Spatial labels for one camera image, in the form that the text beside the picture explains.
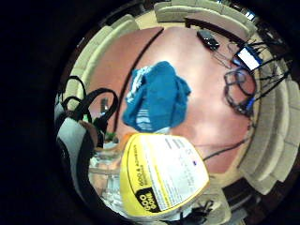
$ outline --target beige sofa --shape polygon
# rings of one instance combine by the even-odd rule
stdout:
[[[81,78],[86,89],[88,89],[91,76],[98,61],[109,48],[109,46],[119,37],[139,30],[139,25],[131,15],[125,15],[111,26],[103,26],[87,43],[79,57],[77,58],[70,75]],[[69,81],[64,97],[76,96],[83,97],[83,90],[76,81]],[[73,110],[77,105],[76,101],[70,101],[68,107]]]
[[[265,72],[269,75],[271,68]],[[238,168],[261,194],[269,193],[290,173],[300,143],[299,118],[300,91],[296,82],[283,81],[262,98],[253,139]]]
[[[243,13],[208,0],[172,0],[154,5],[158,22],[183,22],[189,13],[207,11],[222,17],[224,21],[238,24],[248,38],[256,32],[257,27]]]

